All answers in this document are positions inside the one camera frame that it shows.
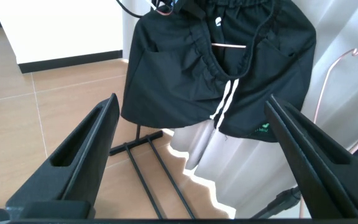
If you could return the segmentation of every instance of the black shorts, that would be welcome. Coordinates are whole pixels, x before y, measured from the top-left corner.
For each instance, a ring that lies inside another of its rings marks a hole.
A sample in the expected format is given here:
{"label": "black shorts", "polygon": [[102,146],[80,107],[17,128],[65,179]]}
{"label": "black shorts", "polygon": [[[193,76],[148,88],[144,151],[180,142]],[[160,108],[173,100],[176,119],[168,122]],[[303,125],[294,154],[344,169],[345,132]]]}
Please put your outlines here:
{"label": "black shorts", "polygon": [[136,24],[121,116],[153,128],[214,119],[223,134],[275,142],[264,103],[273,94],[301,110],[314,27],[290,0],[187,1]]}

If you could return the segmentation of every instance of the curtain fold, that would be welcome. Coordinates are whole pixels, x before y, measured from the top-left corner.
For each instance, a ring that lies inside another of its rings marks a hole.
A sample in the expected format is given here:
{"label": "curtain fold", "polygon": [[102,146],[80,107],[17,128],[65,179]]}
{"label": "curtain fold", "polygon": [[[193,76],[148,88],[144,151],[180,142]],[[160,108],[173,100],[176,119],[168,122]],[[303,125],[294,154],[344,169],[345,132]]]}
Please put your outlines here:
{"label": "curtain fold", "polygon": [[[344,52],[358,48],[358,0],[294,0],[317,31],[310,89],[302,113],[314,116],[329,66]],[[339,144],[358,140],[358,56],[347,56],[334,68],[327,84],[317,125]],[[171,147],[189,153],[186,169],[216,184],[218,202],[249,218],[281,191],[296,185],[278,143],[225,136],[205,121],[175,130]],[[298,207],[276,217],[297,217]]]}

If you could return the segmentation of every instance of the drawstring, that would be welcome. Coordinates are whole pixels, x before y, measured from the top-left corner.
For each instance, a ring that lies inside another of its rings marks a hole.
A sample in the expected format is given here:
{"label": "drawstring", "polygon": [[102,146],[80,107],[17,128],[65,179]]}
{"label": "drawstring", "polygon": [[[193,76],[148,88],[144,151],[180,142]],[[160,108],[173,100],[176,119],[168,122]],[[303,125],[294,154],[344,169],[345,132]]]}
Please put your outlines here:
{"label": "drawstring", "polygon": [[226,83],[226,86],[224,87],[224,93],[223,93],[223,98],[221,100],[221,102],[218,105],[218,108],[216,108],[215,114],[212,114],[211,116],[209,116],[209,118],[214,119],[215,116],[219,113],[219,111],[222,109],[223,105],[224,105],[224,99],[226,99],[227,94],[229,94],[230,91],[230,86],[231,86],[231,82],[230,80]]}
{"label": "drawstring", "polygon": [[227,94],[229,93],[230,86],[231,86],[231,82],[230,82],[230,81],[228,81],[228,82],[226,83],[226,87],[224,88],[224,93],[223,93],[223,99],[222,99],[222,101],[219,103],[218,108],[216,109],[215,114],[213,114],[213,115],[210,116],[211,119],[214,119],[215,116],[219,113],[219,111],[221,110],[221,108],[223,107],[223,104],[224,104],[224,108],[223,108],[223,111],[222,111],[222,115],[221,115],[221,117],[219,118],[218,124],[216,125],[216,129],[217,129],[217,130],[219,130],[219,127],[221,126],[221,124],[222,124],[222,122],[223,122],[223,119],[224,119],[224,114],[225,114],[225,112],[229,109],[230,104],[231,104],[231,102],[233,101],[234,92],[236,91],[238,85],[239,85],[239,79],[234,80],[233,87],[231,88],[230,96],[229,96],[229,98],[227,99],[226,103],[224,103],[224,99],[227,97]]}

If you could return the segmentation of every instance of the floor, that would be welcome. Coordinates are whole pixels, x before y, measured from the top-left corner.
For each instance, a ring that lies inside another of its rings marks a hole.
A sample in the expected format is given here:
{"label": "floor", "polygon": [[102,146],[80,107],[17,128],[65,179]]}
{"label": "floor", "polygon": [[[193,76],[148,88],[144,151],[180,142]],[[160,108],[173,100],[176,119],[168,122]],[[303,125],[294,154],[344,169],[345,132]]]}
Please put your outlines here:
{"label": "floor", "polygon": [[[98,102],[113,92],[122,102],[126,70],[122,60],[110,60],[21,74],[0,28],[0,208]],[[135,131],[120,118],[112,145],[131,141]],[[185,159],[169,153],[170,138],[155,145],[196,217],[227,218],[212,206],[209,189],[183,174]],[[151,148],[132,151],[165,216],[189,218]],[[108,159],[94,206],[97,218],[157,217],[125,152]]]}

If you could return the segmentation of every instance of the clothes rack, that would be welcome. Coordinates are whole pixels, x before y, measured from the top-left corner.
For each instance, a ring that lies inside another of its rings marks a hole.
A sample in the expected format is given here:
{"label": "clothes rack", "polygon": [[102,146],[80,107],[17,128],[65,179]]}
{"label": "clothes rack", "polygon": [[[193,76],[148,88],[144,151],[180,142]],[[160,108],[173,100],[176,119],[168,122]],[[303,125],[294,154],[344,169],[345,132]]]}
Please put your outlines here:
{"label": "clothes rack", "polygon": [[132,165],[134,166],[134,168],[136,170],[136,173],[137,173],[140,181],[142,182],[143,188],[146,191],[147,196],[149,197],[150,203],[152,204],[152,206],[153,206],[153,208],[155,210],[155,213],[158,216],[158,219],[163,219],[161,211],[159,210],[157,204],[155,203],[153,195],[151,194],[150,189],[147,186],[147,184],[146,184],[146,182],[145,182],[145,180],[143,178],[143,175],[140,172],[139,167],[136,164],[134,156],[131,153],[132,148],[135,148],[137,146],[143,145],[145,143],[149,143],[151,148],[152,148],[152,150],[153,150],[153,152],[154,152],[154,154],[155,154],[155,156],[157,157],[157,159],[160,162],[162,168],[164,169],[166,175],[168,176],[171,184],[173,185],[173,188],[175,188],[180,200],[182,201],[183,205],[185,206],[190,218],[195,219],[195,216],[194,216],[193,212],[191,211],[190,206],[187,204],[186,199],[184,198],[183,194],[180,192],[180,189],[178,188],[175,180],[173,179],[171,173],[169,172],[169,170],[166,167],[164,161],[160,157],[160,154],[158,153],[157,149],[154,146],[153,140],[161,138],[162,136],[163,136],[163,132],[162,131],[157,131],[157,132],[155,132],[153,134],[148,134],[148,135],[140,138],[140,125],[138,124],[137,128],[136,128],[136,138],[135,138],[135,140],[133,140],[131,142],[125,142],[124,144],[122,144],[120,146],[116,146],[116,147],[112,148],[110,150],[110,152],[109,152],[109,155],[113,156],[113,155],[115,155],[117,153],[124,152],[124,151],[126,151],[128,153],[129,159],[131,160]]}

